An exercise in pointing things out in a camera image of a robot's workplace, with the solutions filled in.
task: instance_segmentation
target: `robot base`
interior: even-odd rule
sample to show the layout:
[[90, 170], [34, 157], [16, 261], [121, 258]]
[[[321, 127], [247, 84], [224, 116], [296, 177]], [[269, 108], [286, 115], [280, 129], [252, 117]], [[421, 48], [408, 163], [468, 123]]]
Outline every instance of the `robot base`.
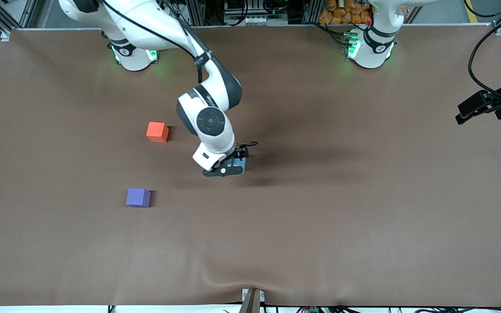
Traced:
[[345, 41], [351, 44], [350, 47], [344, 47], [344, 57], [346, 60], [353, 60], [356, 64], [366, 69], [376, 69], [376, 67], [380, 67], [390, 57], [391, 49], [394, 47], [393, 43], [387, 49], [381, 46], [384, 47], [384, 52], [375, 53], [365, 43], [364, 30], [355, 28], [349, 34], [345, 38]]
[[132, 55], [124, 56], [121, 54], [121, 49], [119, 49], [119, 51], [116, 51], [113, 47], [111, 49], [115, 54], [117, 64], [123, 65], [126, 70], [133, 72], [142, 71], [150, 64], [157, 64], [159, 58], [159, 51], [154, 50], [136, 48]]

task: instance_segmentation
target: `black bracket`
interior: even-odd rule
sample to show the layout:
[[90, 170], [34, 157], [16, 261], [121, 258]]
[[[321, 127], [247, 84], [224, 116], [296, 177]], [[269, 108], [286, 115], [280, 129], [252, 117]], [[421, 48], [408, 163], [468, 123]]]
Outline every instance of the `black bracket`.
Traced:
[[455, 120], [459, 125], [478, 115], [492, 112], [495, 113], [497, 119], [501, 120], [501, 97], [480, 90], [458, 105], [458, 109], [459, 114], [456, 115]]
[[213, 169], [203, 170], [202, 174], [205, 177], [242, 175], [245, 172], [247, 158], [249, 157], [248, 147], [257, 144], [256, 141], [249, 141], [248, 143], [235, 145], [235, 151], [233, 151], [233, 153], [217, 163]]

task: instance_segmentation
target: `brown table surface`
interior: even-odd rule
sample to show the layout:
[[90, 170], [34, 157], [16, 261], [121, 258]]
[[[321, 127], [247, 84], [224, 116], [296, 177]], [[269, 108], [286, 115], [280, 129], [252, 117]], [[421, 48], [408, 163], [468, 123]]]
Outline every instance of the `brown table surface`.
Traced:
[[[314, 27], [198, 30], [243, 85], [250, 171], [205, 178], [183, 52], [128, 73], [97, 31], [0, 44], [0, 305], [501, 306], [501, 121], [457, 126], [486, 26], [404, 27], [377, 70]], [[475, 72], [501, 85], [501, 37]], [[151, 143], [149, 121], [173, 126]], [[125, 206], [127, 188], [155, 190]]]

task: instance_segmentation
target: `purple cube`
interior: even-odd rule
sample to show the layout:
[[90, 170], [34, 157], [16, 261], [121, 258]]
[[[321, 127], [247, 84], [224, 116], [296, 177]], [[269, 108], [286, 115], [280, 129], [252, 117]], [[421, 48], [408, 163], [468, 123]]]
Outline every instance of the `purple cube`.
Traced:
[[149, 208], [150, 192], [144, 188], [129, 188], [127, 191], [127, 205], [132, 208]]

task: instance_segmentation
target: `wire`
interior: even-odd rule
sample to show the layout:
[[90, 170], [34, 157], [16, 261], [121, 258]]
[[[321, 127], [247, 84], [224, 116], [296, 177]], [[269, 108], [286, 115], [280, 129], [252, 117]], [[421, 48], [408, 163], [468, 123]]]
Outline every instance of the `wire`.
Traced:
[[342, 32], [336, 32], [334, 30], [326, 30], [326, 29], [328, 29], [328, 25], [326, 25], [326, 28], [324, 28], [324, 26], [322, 26], [322, 24], [318, 24], [316, 22], [307, 22], [306, 24], [314, 25], [314, 26], [320, 28], [321, 30], [324, 30], [324, 32], [329, 32], [329, 33], [332, 33], [332, 34], [339, 34], [339, 35], [342, 35], [342, 36], [344, 35], [344, 33], [342, 33]]
[[216, 15], [216, 18], [217, 18], [217, 21], [221, 24], [221, 25], [224, 25], [225, 26], [225, 22], [223, 20], [223, 18], [221, 16], [219, 16], [219, 12], [221, 12], [219, 6], [221, 4], [222, 0], [217, 0], [216, 1], [216, 5], [215, 5], [215, 15]]
[[247, 18], [247, 14], [249, 12], [249, 4], [247, 0], [242, 0], [243, 1], [243, 6], [241, 8], [241, 18], [237, 21], [237, 23], [233, 24], [232, 26], [237, 26], [243, 22]]
[[174, 3], [175, 6], [177, 7], [178, 15], [181, 16], [183, 21], [188, 24], [189, 22], [187, 22], [187, 20], [185, 20], [185, 16], [183, 16], [183, 13], [181, 12], [181, 9], [179, 8], [179, 0], [172, 1], [172, 3]]
[[355, 23], [351, 23], [351, 22], [350, 22], [349, 24], [351, 24], [351, 25], [355, 26], [356, 28], [358, 28], [358, 29], [360, 29], [360, 30], [362, 30], [362, 31], [366, 31], [366, 30], [368, 30], [368, 26], [367, 26], [366, 28], [360, 28], [360, 26], [359, 26], [359, 25], [357, 25], [357, 24], [355, 24]]
[[487, 85], [483, 84], [477, 77], [475, 77], [475, 74], [473, 73], [473, 60], [475, 59], [475, 54], [477, 53], [477, 50], [479, 50], [479, 47], [481, 47], [481, 44], [488, 38], [490, 37], [497, 29], [501, 28], [501, 23], [496, 25], [495, 28], [492, 28], [485, 36], [475, 45], [475, 48], [473, 49], [473, 52], [471, 53], [471, 57], [469, 58], [469, 64], [467, 65], [467, 70], [469, 71], [469, 76], [471, 79], [477, 83], [480, 87], [483, 87], [483, 89], [489, 91], [493, 95], [496, 95], [498, 97], [501, 97], [501, 93], [498, 91], [495, 91], [494, 89], [488, 87]]
[[269, 0], [264, 0], [262, 2], [262, 8], [264, 9], [264, 11], [270, 13], [270, 14], [281, 14], [281, 13], [285, 13], [287, 12], [287, 8], [289, 6], [289, 1], [286, 2], [286, 5], [281, 9], [281, 10], [278, 10], [278, 11], [275, 11], [274, 9], [274, 6], [271, 6], [271, 9], [268, 9], [268, 7], [266, 6], [266, 3], [268, 2]]
[[499, 11], [497, 13], [494, 13], [494, 14], [480, 14], [478, 12], [475, 12], [473, 10], [473, 8], [471, 8], [471, 6], [469, 6], [469, 4], [467, 3], [467, 0], [463, 0], [463, 3], [465, 4], [465, 7], [467, 8], [467, 10], [469, 10], [469, 12], [471, 12], [472, 14], [475, 14], [476, 16], [479, 16], [479, 17], [494, 17], [494, 16], [499, 16], [501, 14]]
[[155, 31], [153, 31], [153, 30], [149, 29], [148, 27], [146, 27], [146, 26], [144, 26], [144, 25], [141, 25], [141, 24], [139, 24], [139, 23], [135, 22], [134, 20], [131, 20], [130, 18], [128, 18], [127, 16], [125, 16], [125, 14], [123, 14], [123, 13], [119, 12], [116, 8], [114, 8], [114, 7], [110, 6], [110, 5], [109, 5], [109, 3], [108, 3], [106, 0], [101, 0], [101, 2], [102, 2], [105, 6], [107, 6], [110, 10], [112, 10], [115, 14], [117, 14], [117, 15], [119, 15], [120, 17], [124, 18], [125, 20], [127, 20], [127, 21], [129, 21], [129, 22], [131, 22], [131, 23], [135, 24], [136, 26], [138, 26], [138, 27], [142, 28], [143, 30], [145, 30], [145, 31], [147, 31], [147, 32], [149, 32], [149, 33], [151, 33], [151, 34], [155, 34], [157, 37], [160, 37], [161, 39], [163, 39], [163, 40], [165, 40], [165, 41], [167, 41], [167, 42], [169, 42], [169, 43], [171, 43], [171, 44], [174, 44], [175, 46], [177, 46], [177, 48], [179, 48], [179, 49], [181, 49], [181, 50], [185, 51], [188, 55], [190, 55], [190, 56], [191, 56], [191, 58], [193, 58], [193, 60], [196, 60], [196, 57], [195, 57], [195, 56], [194, 56], [194, 55], [193, 55], [193, 54], [192, 54], [189, 50], [187, 50], [185, 47], [183, 47], [182, 45], [180, 45], [180, 44], [178, 44], [178, 43], [174, 42], [173, 40], [171, 40], [171, 39], [169, 39], [169, 38], [166, 38], [166, 37], [162, 36], [161, 34], [156, 33]]
[[252, 147], [258, 144], [258, 141], [245, 141], [243, 143], [235, 144], [238, 147]]
[[342, 46], [345, 46], [345, 45], [346, 45], [345, 43], [343, 43], [342, 41], [339, 41], [336, 37], [334, 37], [334, 34], [332, 34], [332, 32], [330, 32], [330, 30], [328, 29], [328, 25], [326, 25], [326, 32], [327, 32], [328, 34], [330, 34], [330, 37], [332, 37], [332, 39], [333, 39], [335, 42], [337, 42], [337, 43], [341, 44]]
[[[175, 12], [169, 3], [164, 1], [163, 4], [165, 4], [169, 8], [169, 10], [171, 10], [172, 12]], [[179, 22], [179, 26], [181, 26], [181, 28], [183, 29], [183, 33], [185, 33], [185, 37], [187, 38], [187, 42], [189, 42], [189, 44], [192, 45], [192, 43], [189, 39], [189, 33], [185, 29], [185, 26], [183, 25], [183, 23], [181, 23], [181, 19], [179, 19], [179, 17], [176, 14], [174, 14], [174, 16], [175, 16], [175, 19], [177, 20], [177, 22]], [[201, 67], [197, 67], [197, 75], [198, 75], [198, 83], [202, 83], [202, 68]]]

